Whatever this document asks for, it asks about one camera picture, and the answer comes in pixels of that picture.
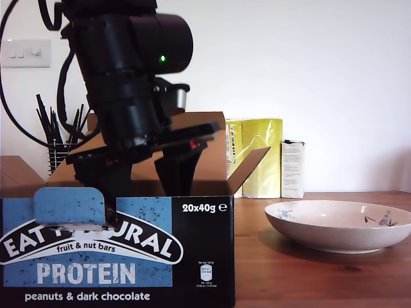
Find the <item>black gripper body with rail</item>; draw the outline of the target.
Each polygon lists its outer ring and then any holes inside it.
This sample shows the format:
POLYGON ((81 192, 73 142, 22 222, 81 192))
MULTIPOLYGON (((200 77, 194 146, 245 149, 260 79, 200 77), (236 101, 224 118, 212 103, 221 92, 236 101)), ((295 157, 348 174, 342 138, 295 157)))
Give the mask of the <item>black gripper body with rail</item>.
POLYGON ((222 129, 216 121, 177 128, 171 118, 186 109, 186 94, 155 94, 153 99, 121 106, 105 116, 97 115, 104 147, 84 150, 67 156, 66 164, 135 164, 158 151, 185 146, 190 151, 207 147, 207 142, 222 129))

